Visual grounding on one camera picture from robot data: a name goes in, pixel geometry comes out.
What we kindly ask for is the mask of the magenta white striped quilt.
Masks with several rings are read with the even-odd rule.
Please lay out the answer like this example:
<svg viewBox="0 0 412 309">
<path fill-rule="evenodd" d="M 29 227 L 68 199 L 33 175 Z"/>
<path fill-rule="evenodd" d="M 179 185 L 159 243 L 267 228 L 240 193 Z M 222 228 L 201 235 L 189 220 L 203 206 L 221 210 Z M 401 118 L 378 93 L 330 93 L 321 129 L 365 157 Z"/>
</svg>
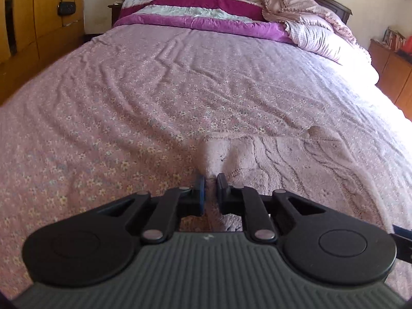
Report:
<svg viewBox="0 0 412 309">
<path fill-rule="evenodd" d="M 263 17 L 263 0 L 124 0 L 116 27 L 150 24 L 291 43 L 285 26 Z"/>
</svg>

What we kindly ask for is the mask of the brown wooden low cabinet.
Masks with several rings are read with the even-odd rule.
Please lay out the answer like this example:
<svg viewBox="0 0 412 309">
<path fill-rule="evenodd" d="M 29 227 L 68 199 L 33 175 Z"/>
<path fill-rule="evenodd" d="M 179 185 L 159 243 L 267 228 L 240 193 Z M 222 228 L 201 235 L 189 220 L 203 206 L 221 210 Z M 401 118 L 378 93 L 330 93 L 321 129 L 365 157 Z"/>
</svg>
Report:
<svg viewBox="0 0 412 309">
<path fill-rule="evenodd" d="M 374 39 L 368 51 L 379 74 L 377 87 L 411 120 L 411 63 Z"/>
</svg>

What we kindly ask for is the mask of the red orange curtain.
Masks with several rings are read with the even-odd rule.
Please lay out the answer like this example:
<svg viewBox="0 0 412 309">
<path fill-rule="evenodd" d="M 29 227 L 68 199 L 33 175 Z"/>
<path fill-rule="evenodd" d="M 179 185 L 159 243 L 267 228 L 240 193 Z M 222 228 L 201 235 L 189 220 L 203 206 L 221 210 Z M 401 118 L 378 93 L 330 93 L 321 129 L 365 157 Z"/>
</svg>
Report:
<svg viewBox="0 0 412 309">
<path fill-rule="evenodd" d="M 402 47 L 399 49 L 399 54 L 410 57 L 412 55 L 412 36 L 409 36 Z"/>
</svg>

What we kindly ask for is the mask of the pink cable-knit cardigan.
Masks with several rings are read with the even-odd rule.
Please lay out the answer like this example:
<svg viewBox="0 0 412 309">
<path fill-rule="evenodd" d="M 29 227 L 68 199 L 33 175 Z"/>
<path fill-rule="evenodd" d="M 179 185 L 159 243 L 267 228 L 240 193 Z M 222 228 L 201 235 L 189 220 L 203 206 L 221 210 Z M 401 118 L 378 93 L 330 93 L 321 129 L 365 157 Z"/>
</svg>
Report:
<svg viewBox="0 0 412 309">
<path fill-rule="evenodd" d="M 219 173 L 264 195 L 284 189 L 386 231 L 391 221 L 372 177 L 357 164 L 339 134 L 312 126 L 299 135 L 224 132 L 202 138 L 198 168 Z"/>
</svg>

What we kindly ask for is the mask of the pink floral bed sheet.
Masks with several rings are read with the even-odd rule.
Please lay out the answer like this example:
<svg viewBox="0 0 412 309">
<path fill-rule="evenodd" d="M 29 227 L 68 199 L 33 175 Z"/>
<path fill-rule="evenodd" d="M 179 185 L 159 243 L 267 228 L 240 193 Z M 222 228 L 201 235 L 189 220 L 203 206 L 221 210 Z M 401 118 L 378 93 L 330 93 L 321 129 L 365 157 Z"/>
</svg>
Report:
<svg viewBox="0 0 412 309">
<path fill-rule="evenodd" d="M 371 175 L 391 227 L 411 227 L 411 122 L 365 80 L 290 44 L 154 25 L 116 27 L 1 107 L 1 291 L 30 286 L 38 228 L 200 172 L 209 133 L 339 134 Z"/>
</svg>

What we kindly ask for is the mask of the books on cabinet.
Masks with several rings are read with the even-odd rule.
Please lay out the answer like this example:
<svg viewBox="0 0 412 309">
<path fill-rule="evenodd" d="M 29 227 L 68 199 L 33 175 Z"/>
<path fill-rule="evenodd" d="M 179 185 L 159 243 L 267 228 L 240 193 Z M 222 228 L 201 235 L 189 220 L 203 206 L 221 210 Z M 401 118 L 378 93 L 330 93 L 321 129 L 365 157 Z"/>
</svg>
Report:
<svg viewBox="0 0 412 309">
<path fill-rule="evenodd" d="M 406 38 L 399 31 L 388 27 L 383 36 L 383 44 L 392 51 L 398 51 L 406 42 Z"/>
</svg>

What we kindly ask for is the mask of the dark wooden nightstand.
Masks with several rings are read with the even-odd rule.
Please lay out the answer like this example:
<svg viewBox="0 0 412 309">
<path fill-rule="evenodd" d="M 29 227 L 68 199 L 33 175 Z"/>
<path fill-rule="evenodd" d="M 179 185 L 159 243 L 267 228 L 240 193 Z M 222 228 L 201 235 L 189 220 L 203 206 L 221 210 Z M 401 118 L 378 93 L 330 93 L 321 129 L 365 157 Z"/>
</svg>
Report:
<svg viewBox="0 0 412 309">
<path fill-rule="evenodd" d="M 108 5 L 108 8 L 111 12 L 111 26 L 113 27 L 115 22 L 118 21 L 120 12 L 122 11 L 122 2 L 115 2 L 113 4 Z"/>
</svg>

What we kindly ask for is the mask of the pink ruffled blanket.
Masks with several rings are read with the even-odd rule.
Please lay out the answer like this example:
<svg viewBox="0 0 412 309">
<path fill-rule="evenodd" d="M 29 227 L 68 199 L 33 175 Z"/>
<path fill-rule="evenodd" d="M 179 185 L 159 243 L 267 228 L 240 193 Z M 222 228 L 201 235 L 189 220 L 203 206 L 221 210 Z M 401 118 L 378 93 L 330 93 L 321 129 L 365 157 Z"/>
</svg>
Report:
<svg viewBox="0 0 412 309">
<path fill-rule="evenodd" d="M 369 52 L 350 28 L 330 9 L 314 0 L 261 0 L 263 18 L 282 23 L 289 39 L 300 49 L 344 67 L 357 80 L 377 84 L 379 74 Z"/>
</svg>

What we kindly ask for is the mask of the yellow wooden wardrobe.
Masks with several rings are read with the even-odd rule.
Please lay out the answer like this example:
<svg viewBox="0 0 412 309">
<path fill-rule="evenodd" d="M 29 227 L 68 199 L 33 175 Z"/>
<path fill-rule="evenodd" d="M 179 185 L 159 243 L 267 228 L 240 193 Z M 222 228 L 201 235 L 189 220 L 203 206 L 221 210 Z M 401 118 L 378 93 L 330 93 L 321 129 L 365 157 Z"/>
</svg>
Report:
<svg viewBox="0 0 412 309">
<path fill-rule="evenodd" d="M 76 2 L 57 15 L 59 2 Z M 1 0 L 1 101 L 84 42 L 84 0 Z"/>
</svg>

